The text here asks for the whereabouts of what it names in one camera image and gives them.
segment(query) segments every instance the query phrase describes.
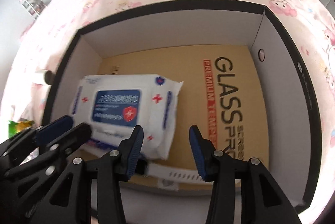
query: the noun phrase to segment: white watch strap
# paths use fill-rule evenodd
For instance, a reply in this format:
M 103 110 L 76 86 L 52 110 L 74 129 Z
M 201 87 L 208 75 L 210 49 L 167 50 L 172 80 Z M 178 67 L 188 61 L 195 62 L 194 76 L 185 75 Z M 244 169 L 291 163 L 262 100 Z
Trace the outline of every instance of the white watch strap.
M 181 183 L 213 184 L 213 182 L 204 182 L 197 170 L 175 168 L 155 163 L 148 163 L 146 175 Z

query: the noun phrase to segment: pink cartoon print bedding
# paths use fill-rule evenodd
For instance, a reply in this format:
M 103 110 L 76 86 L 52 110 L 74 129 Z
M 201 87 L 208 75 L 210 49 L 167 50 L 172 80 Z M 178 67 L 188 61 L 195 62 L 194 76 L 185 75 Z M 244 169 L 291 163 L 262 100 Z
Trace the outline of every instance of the pink cartoon print bedding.
M 31 82 L 40 69 L 56 72 L 77 29 L 120 11 L 169 0 L 53 0 L 25 35 L 8 76 L 1 117 L 30 114 L 41 122 L 49 87 Z M 299 49 L 317 95 L 322 121 L 322 165 L 303 224 L 313 223 L 335 189 L 335 21 L 318 0 L 243 0 L 265 4 Z

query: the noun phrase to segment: red cross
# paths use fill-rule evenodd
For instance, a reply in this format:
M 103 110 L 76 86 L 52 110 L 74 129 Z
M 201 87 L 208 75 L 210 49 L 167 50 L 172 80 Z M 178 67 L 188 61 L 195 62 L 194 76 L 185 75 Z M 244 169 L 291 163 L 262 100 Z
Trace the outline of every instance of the red cross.
M 160 96 L 160 94 L 157 94 L 155 97 L 152 98 L 152 100 L 156 101 L 156 104 L 162 99 L 163 98 Z

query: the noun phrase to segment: blue label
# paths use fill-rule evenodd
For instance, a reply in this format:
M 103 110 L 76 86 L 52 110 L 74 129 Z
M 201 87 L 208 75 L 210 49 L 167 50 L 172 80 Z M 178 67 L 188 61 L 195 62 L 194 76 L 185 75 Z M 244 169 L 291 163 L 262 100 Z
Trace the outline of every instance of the blue label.
M 72 114 L 76 114 L 76 112 L 77 112 L 78 99 L 79 99 L 79 96 L 81 94 L 82 89 L 83 89 L 82 86 L 80 86 L 79 89 L 78 89 L 76 99 L 74 100 L 74 104 L 73 104 Z
M 112 125 L 136 126 L 140 96 L 139 90 L 98 91 L 92 120 Z
M 172 101 L 172 92 L 169 91 L 167 93 L 167 100 L 166 100 L 166 106 L 165 106 L 165 113 L 164 113 L 164 118 L 163 118 L 163 129 L 166 129 L 166 122 L 167 122 L 167 117 L 169 115 L 169 109 Z
M 155 79 L 155 82 L 156 82 L 157 85 L 161 86 L 161 85 L 164 84 L 165 79 L 163 77 L 159 76 Z

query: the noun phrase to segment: open box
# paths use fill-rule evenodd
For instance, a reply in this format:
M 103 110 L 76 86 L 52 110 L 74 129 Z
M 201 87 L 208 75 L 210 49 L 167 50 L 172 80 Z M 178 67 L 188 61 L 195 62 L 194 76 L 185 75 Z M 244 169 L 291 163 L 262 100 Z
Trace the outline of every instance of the open box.
M 269 170 L 297 212 L 310 205 L 320 170 L 321 123 L 312 82 L 294 42 L 264 5 L 176 0 L 108 16 L 80 29 L 61 61 L 42 124 L 68 113 L 77 84 L 103 58 L 185 45 L 247 46 L 260 79 L 269 131 Z M 259 59 L 263 49 L 265 60 Z

